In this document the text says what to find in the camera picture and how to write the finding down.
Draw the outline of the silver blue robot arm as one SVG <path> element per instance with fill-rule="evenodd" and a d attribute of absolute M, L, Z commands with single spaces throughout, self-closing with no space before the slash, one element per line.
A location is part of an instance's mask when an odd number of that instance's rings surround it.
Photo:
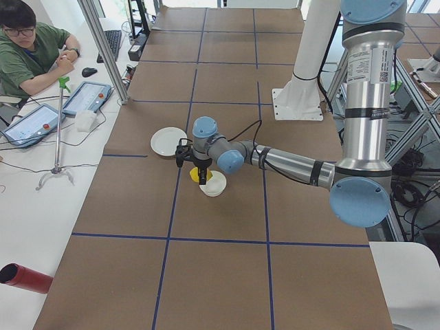
<path fill-rule="evenodd" d="M 391 165 L 386 161 L 394 52 L 404 37 L 405 1 L 312 1 L 291 79 L 272 90 L 277 120 L 321 120 L 318 83 L 338 24 L 348 64 L 343 156 L 335 164 L 288 153 L 252 140 L 221 135 L 213 118 L 197 118 L 192 142 L 179 145 L 176 162 L 197 167 L 200 184 L 216 164 L 224 173 L 250 164 L 292 181 L 330 192 L 329 203 L 341 221 L 369 228 L 391 209 Z"/>

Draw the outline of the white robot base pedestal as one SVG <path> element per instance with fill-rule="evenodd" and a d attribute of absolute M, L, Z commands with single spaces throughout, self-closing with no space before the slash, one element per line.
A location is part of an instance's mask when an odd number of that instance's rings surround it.
<path fill-rule="evenodd" d="M 318 77 L 339 13 L 338 0 L 311 2 L 291 80 L 272 90 L 276 120 L 323 120 Z"/>

